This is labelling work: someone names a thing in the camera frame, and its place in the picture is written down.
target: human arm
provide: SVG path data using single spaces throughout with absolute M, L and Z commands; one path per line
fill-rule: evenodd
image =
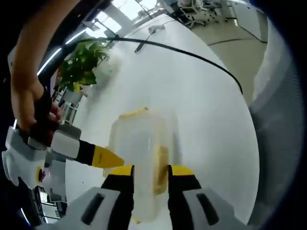
M 22 130 L 36 123 L 34 102 L 44 92 L 37 78 L 38 66 L 59 24 L 80 0 L 50 0 L 23 27 L 16 46 L 12 67 L 12 108 Z M 51 119 L 60 118 L 59 108 L 52 106 Z

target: plant pot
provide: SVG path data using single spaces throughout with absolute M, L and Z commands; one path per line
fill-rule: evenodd
M 110 79 L 115 77 L 119 72 L 120 59 L 113 55 L 101 61 L 96 68 L 93 68 L 93 73 L 96 77 L 96 88 L 104 88 Z

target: human hand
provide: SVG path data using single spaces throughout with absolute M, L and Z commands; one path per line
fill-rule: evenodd
M 17 124 L 19 128 L 27 133 L 30 132 L 31 127 L 37 123 L 35 119 L 35 107 L 34 102 L 39 100 L 44 93 L 44 87 L 41 85 L 38 79 L 29 87 L 15 87 L 12 84 L 12 108 Z M 59 123 L 61 119 L 60 108 L 52 104 L 50 113 L 47 115 L 47 119 Z M 53 135 L 53 131 L 49 132 L 48 136 Z

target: plastic container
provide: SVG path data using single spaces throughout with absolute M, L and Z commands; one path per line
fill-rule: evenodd
M 147 109 L 121 115 L 113 124 L 109 149 L 134 165 L 134 210 L 137 222 L 155 219 L 159 204 L 167 202 L 170 140 L 165 120 Z

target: green leaves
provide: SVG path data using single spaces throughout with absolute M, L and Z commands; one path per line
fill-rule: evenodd
M 68 90 L 73 91 L 75 82 L 82 85 L 96 84 L 96 77 L 92 70 L 97 67 L 99 61 L 108 57 L 105 52 L 107 50 L 100 42 L 78 44 L 74 54 L 62 63 L 60 86 L 66 86 Z

